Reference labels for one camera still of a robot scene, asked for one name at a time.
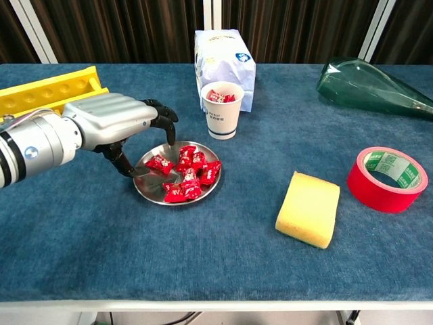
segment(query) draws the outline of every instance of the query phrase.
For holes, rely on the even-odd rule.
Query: dark curtain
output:
[[[40,62],[13,7],[0,1],[0,63]]]
[[[433,1],[398,0],[371,61],[433,64]]]
[[[31,0],[59,62],[193,62],[202,0]]]
[[[325,63],[357,57],[378,0],[223,0],[256,62]]]

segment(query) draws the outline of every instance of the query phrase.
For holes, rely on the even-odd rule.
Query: black cable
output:
[[[165,324],[162,324],[162,325],[175,325],[175,324],[178,324],[178,323],[182,323],[182,322],[186,321],[187,319],[191,318],[195,314],[196,313],[194,311],[190,311],[189,313],[187,313],[182,318],[179,318],[178,320],[175,320],[174,322],[169,322],[169,323],[165,323]]]

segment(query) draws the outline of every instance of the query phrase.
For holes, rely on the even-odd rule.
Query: yellow plastic tray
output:
[[[107,92],[108,88],[101,87],[94,66],[2,89],[0,90],[0,121],[3,121],[5,115],[18,117],[38,108],[50,108],[61,114],[67,102]]]

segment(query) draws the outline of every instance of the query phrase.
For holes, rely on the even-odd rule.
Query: white paper cup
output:
[[[236,100],[230,103],[212,102],[206,98],[212,89],[222,95],[234,94]],[[241,86],[228,81],[215,81],[203,86],[200,95],[206,108],[206,121],[211,137],[226,140],[235,136],[244,94],[245,92]]]

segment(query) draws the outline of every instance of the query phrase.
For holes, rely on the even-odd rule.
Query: yellow block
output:
[[[94,66],[2,89],[0,90],[0,121],[3,120],[4,115],[18,117],[38,108],[51,108],[61,114],[67,102],[107,92],[107,88],[101,87]]]
[[[332,239],[340,187],[294,172],[275,229],[319,248]]]

